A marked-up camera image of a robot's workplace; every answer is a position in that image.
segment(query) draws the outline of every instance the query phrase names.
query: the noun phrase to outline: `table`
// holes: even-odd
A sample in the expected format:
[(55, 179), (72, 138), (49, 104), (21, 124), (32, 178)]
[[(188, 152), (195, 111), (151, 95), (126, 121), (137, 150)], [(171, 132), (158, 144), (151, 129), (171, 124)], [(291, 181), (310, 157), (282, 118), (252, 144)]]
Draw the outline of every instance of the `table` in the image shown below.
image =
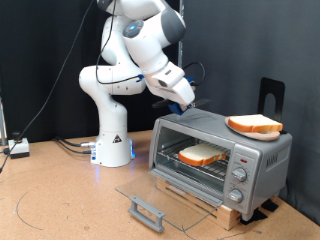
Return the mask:
[(319, 226), (279, 198), (274, 213), (262, 210), (267, 219), (231, 231), (207, 219), (186, 232), (166, 222), (163, 233), (146, 227), (115, 188), (149, 171), (151, 135), (129, 133), (137, 157), (119, 168), (93, 165), (56, 142), (32, 143), (30, 157), (8, 159), (0, 175), (1, 239), (320, 239)]

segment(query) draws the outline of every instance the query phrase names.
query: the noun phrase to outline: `gray oven body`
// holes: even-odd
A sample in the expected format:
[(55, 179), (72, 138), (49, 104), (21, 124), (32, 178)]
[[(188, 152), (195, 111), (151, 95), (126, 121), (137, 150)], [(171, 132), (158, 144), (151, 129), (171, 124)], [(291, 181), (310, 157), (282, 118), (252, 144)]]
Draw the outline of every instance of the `gray oven body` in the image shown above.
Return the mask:
[[(224, 119), (199, 109), (157, 119), (149, 166), (177, 188), (217, 206), (223, 203), (249, 220), (259, 205), (285, 186), (292, 137), (283, 134), (271, 142), (249, 139), (230, 130)], [(180, 150), (202, 142), (225, 151), (227, 159), (200, 167), (178, 160)]]

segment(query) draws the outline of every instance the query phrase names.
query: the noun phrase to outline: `bread slice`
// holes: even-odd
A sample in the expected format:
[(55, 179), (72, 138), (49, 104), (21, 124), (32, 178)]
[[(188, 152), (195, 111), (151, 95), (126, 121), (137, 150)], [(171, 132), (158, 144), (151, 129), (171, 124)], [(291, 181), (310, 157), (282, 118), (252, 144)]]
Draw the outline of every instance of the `bread slice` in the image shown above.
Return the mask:
[(272, 132), (283, 128), (283, 124), (261, 114), (230, 117), (228, 125), (241, 132)]
[(208, 165), (214, 161), (226, 159), (226, 153), (205, 143), (187, 147), (178, 154), (179, 160), (193, 166)]

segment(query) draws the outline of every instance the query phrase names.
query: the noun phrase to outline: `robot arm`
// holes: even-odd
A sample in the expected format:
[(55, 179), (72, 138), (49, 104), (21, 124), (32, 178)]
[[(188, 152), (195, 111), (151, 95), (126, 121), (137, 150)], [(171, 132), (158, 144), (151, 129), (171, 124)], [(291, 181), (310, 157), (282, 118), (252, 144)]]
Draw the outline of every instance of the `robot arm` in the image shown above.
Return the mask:
[[(189, 82), (183, 78), (184, 71), (169, 62), (162, 51), (180, 41), (185, 34), (185, 23), (179, 13), (164, 0), (98, 0), (98, 6), (109, 13), (114, 10), (117, 18), (120, 15), (136, 20), (124, 29), (123, 37), (150, 92), (181, 105), (189, 105), (195, 96)], [(114, 53), (121, 53), (122, 49), (123, 46)], [(107, 54), (102, 56), (111, 63), (113, 56), (109, 51), (105, 52)]]
[(179, 103), (181, 109), (194, 100), (183, 70), (162, 52), (182, 39), (185, 25), (164, 0), (97, 1), (102, 10), (114, 13), (106, 21), (101, 44), (101, 56), (111, 66), (85, 67), (79, 82), (99, 112), (100, 130), (92, 144), (91, 163), (119, 167), (130, 162), (130, 139), (127, 110), (112, 95), (139, 94), (147, 85), (151, 93)]

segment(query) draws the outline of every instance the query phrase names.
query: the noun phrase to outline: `oven dial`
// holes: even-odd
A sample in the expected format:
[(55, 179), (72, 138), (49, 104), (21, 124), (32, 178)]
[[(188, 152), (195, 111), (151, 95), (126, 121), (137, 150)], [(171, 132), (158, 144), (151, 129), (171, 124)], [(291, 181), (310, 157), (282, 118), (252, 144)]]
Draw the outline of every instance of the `oven dial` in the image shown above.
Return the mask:
[(237, 168), (233, 170), (232, 175), (235, 179), (240, 182), (243, 182), (247, 178), (247, 173), (243, 168)]
[(239, 190), (233, 189), (231, 192), (229, 192), (228, 198), (236, 203), (240, 203), (243, 199), (243, 196)]

